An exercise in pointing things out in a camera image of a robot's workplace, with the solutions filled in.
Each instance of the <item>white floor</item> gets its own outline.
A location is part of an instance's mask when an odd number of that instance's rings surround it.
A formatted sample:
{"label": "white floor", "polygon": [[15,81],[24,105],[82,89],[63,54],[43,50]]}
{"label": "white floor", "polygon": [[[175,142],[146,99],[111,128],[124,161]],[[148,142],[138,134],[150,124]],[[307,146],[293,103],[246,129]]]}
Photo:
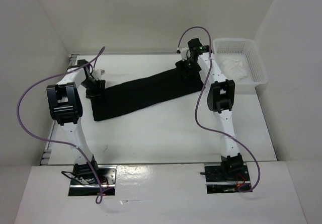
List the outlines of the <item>white floor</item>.
{"label": "white floor", "polygon": [[100,205],[68,197],[60,171],[72,166],[33,167],[15,223],[306,223],[285,162],[260,166],[260,184],[243,194],[207,194],[203,164],[118,166],[116,194]]}
{"label": "white floor", "polygon": [[[78,56],[91,60],[93,56]],[[103,55],[96,68],[106,74],[106,87],[151,76],[172,69],[179,55]],[[85,89],[78,89],[84,115],[82,125],[87,143],[99,164],[200,163],[220,162],[220,134],[199,128],[194,109],[199,93],[160,103],[125,116],[95,122]],[[218,128],[206,105],[206,94],[199,109],[202,124]],[[275,161],[276,156],[263,113],[255,92],[235,95],[233,123],[236,137],[254,153],[259,161]],[[56,125],[52,139],[67,140]],[[73,164],[69,147],[50,144],[50,165]],[[240,149],[245,161],[252,157]]]}

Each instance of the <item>black cloth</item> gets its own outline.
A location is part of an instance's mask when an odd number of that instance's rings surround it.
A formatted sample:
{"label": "black cloth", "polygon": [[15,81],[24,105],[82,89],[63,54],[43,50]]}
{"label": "black cloth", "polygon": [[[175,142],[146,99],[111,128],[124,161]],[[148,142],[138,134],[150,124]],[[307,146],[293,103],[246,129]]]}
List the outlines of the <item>black cloth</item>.
{"label": "black cloth", "polygon": [[177,68],[151,77],[125,82],[105,89],[105,100],[92,100],[93,117],[102,121],[128,114],[157,103],[201,91],[197,73],[183,81]]}

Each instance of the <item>wall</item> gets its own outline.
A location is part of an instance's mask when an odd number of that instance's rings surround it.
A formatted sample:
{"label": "wall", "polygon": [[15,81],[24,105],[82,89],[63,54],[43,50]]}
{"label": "wall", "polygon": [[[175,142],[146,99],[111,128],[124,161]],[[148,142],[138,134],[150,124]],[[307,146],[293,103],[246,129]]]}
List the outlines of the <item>wall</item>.
{"label": "wall", "polygon": [[[0,12],[0,222],[12,223],[44,148],[18,125],[18,98],[27,86],[66,69],[68,56],[38,0],[0,0]],[[37,87],[22,105],[23,121],[41,136],[51,124],[45,88]]]}
{"label": "wall", "polygon": [[216,38],[254,38],[272,0],[39,1],[69,53],[94,53],[102,45],[106,52],[138,53],[175,52],[183,31],[195,25]]}
{"label": "wall", "polygon": [[274,0],[256,35],[270,82],[257,89],[279,159],[308,223],[320,223],[322,192],[322,0]]}

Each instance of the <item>plastic basket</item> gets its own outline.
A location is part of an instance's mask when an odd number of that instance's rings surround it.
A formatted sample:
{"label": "plastic basket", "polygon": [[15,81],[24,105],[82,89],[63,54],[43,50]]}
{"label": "plastic basket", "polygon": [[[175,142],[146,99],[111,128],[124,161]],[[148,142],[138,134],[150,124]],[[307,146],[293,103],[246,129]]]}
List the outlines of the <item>plastic basket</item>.
{"label": "plastic basket", "polygon": [[236,85],[258,86],[268,82],[268,76],[264,68],[258,48],[251,39],[222,38],[213,41],[215,60],[219,67],[227,58],[241,60],[247,70],[248,77],[243,78]]}

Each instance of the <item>purple cable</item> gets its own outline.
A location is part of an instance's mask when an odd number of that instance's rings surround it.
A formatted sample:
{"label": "purple cable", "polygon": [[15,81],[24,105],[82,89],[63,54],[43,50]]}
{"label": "purple cable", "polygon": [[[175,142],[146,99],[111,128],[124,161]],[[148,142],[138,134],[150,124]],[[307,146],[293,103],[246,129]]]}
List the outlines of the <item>purple cable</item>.
{"label": "purple cable", "polygon": [[208,131],[211,131],[211,132],[217,132],[217,133],[220,133],[220,134],[223,134],[229,138],[231,138],[232,140],[234,140],[236,143],[238,143],[239,145],[241,145],[244,149],[247,150],[248,153],[250,153],[250,155],[252,156],[252,158],[254,159],[254,162],[257,166],[257,169],[258,169],[258,177],[257,177],[257,181],[255,183],[255,185],[253,185],[253,187],[247,191],[242,191],[240,188],[242,188],[243,186],[241,185],[239,188],[238,188],[238,191],[239,192],[243,192],[243,193],[246,193],[246,192],[251,192],[252,190],[254,190],[256,188],[256,186],[258,185],[260,179],[261,179],[261,169],[260,169],[260,165],[258,164],[258,161],[256,160],[255,156],[253,155],[253,153],[249,150],[248,147],[246,147],[244,144],[242,144],[240,141],[238,141],[236,138],[234,138],[233,136],[231,136],[230,134],[226,133],[226,132],[223,132],[223,131],[219,131],[219,130],[215,130],[215,129],[211,129],[211,128],[208,128],[208,127],[204,127],[202,126],[199,121],[198,121],[198,108],[199,108],[199,104],[200,104],[200,100],[201,100],[201,97],[202,97],[202,94],[203,92],[205,91],[205,88],[206,88],[206,84],[208,82],[208,79],[209,79],[209,76],[210,76],[210,73],[211,73],[211,69],[212,69],[212,59],[211,59],[211,36],[210,36],[210,33],[207,29],[205,29],[204,27],[201,27],[201,26],[194,26],[194,27],[191,27],[189,29],[187,29],[183,34],[182,36],[180,37],[180,40],[179,40],[179,43],[178,43],[178,48],[180,47],[180,43],[181,43],[181,40],[183,38],[183,36],[190,30],[192,29],[202,29],[204,30],[207,35],[208,35],[208,38],[209,38],[209,60],[210,60],[210,67],[209,67],[209,71],[208,71],[208,74],[206,76],[206,80],[202,86],[202,89],[201,89],[201,92],[200,92],[200,95],[198,97],[198,100],[197,100],[197,104],[196,104],[196,109],[195,109],[195,121],[197,123],[197,125],[199,127],[201,127],[202,129],[205,129],[205,130],[208,130]]}
{"label": "purple cable", "polygon": [[21,97],[20,97],[20,99],[19,99],[19,101],[18,101],[18,103],[17,103],[17,119],[18,119],[18,122],[19,122],[20,126],[22,127],[22,129],[23,129],[26,133],[28,133],[30,136],[32,136],[32,137],[34,137],[34,138],[36,138],[36,139],[38,139],[38,140],[41,140],[41,141],[48,141],[48,142],[61,143],[61,144],[66,144],[66,145],[69,145],[69,146],[75,147],[75,148],[76,148],[76,149],[77,149],[77,150],[78,150],[78,151],[79,151],[79,152],[84,156],[84,158],[85,158],[86,162],[89,164],[89,167],[90,167],[91,171],[93,172],[94,177],[95,177],[95,179],[96,179],[96,181],[97,181],[97,183],[98,183],[98,185],[99,185],[99,188],[100,188],[100,195],[98,195],[98,196],[96,197],[96,200],[95,200],[96,204],[100,204],[100,203],[102,202],[102,200],[103,200],[103,192],[104,192],[104,191],[106,191],[106,190],[103,190],[102,185],[101,185],[101,181],[100,181],[100,179],[99,179],[98,175],[96,174],[96,172],[95,172],[95,170],[94,170],[94,168],[93,168],[93,166],[92,166],[92,164],[91,164],[91,161],[87,158],[87,156],[85,155],[85,153],[84,153],[84,152],[83,152],[83,151],[82,151],[78,146],[76,146],[76,145],[75,145],[75,144],[73,144],[73,143],[65,142],[65,141],[58,141],[58,140],[50,140],[50,139],[46,139],[46,138],[43,138],[43,137],[40,137],[40,136],[37,136],[37,135],[33,134],[31,131],[29,131],[29,130],[25,127],[25,125],[23,124],[23,122],[22,122],[22,120],[21,120],[21,117],[20,117],[20,105],[21,105],[21,102],[22,102],[23,98],[25,97],[25,95],[26,95],[26,94],[27,94],[31,89],[33,89],[36,85],[38,85],[38,84],[40,84],[40,83],[42,83],[42,82],[45,82],[45,81],[47,81],[47,80],[53,79],[53,78],[55,78],[55,77],[60,77],[60,76],[64,76],[64,75],[66,75],[66,74],[73,73],[73,72],[75,72],[75,71],[77,71],[77,70],[79,70],[79,69],[81,69],[81,68],[84,68],[84,67],[86,67],[86,66],[90,65],[94,60],[96,61],[96,60],[98,59],[98,57],[103,53],[103,51],[104,51],[104,50],[105,50],[105,47],[103,47],[103,48],[100,50],[100,52],[97,54],[97,56],[96,56],[94,59],[92,59],[90,62],[88,62],[88,63],[86,63],[86,64],[82,65],[81,67],[76,68],[75,70],[72,70],[72,71],[69,71],[69,72],[60,73],[60,74],[56,74],[56,75],[54,75],[54,76],[44,78],[44,79],[42,79],[42,80],[40,80],[40,81],[38,81],[38,82],[34,83],[33,85],[29,86],[29,87],[28,87],[28,88],[23,92],[23,94],[21,95]]}

